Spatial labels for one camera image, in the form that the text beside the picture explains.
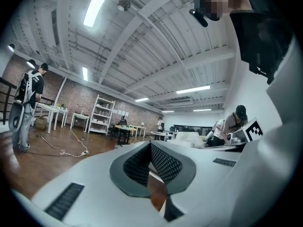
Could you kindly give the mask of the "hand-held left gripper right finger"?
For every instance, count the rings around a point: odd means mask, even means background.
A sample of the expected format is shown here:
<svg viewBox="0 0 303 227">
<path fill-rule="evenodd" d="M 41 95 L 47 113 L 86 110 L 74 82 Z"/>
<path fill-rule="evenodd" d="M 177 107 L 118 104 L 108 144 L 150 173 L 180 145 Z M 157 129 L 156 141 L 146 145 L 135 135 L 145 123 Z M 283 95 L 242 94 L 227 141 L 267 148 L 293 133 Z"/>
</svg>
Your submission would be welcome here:
<svg viewBox="0 0 303 227">
<path fill-rule="evenodd" d="M 196 149 L 151 141 L 149 158 L 166 185 L 164 217 L 150 214 L 150 222 L 209 222 L 218 211 L 220 188 L 240 158 L 239 152 Z"/>
</svg>

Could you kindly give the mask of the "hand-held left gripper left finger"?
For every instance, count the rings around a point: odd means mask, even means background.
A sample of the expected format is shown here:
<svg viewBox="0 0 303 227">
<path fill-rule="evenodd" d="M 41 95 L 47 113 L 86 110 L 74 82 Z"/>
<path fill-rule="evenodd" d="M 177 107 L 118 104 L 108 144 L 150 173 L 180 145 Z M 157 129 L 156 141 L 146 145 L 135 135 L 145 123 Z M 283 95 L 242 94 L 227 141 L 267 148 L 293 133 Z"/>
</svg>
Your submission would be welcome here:
<svg viewBox="0 0 303 227">
<path fill-rule="evenodd" d="M 32 203 L 50 218 L 51 226 L 164 226 L 166 220 L 150 199 L 128 196 L 110 177 L 114 160 L 145 145 L 135 143 L 81 160 L 40 188 Z"/>
</svg>

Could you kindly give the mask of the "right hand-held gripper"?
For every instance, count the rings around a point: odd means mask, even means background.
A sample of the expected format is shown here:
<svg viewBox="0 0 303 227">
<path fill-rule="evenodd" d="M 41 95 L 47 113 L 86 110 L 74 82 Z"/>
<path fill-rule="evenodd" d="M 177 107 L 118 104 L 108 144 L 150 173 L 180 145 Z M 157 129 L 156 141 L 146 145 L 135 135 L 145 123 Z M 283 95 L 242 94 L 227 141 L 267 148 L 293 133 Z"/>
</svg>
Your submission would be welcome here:
<svg viewBox="0 0 303 227">
<path fill-rule="evenodd" d="M 257 118 L 253 118 L 239 130 L 231 133 L 231 137 L 226 144 L 231 146 L 240 146 L 254 140 L 259 140 L 262 135 L 263 131 Z"/>
</svg>

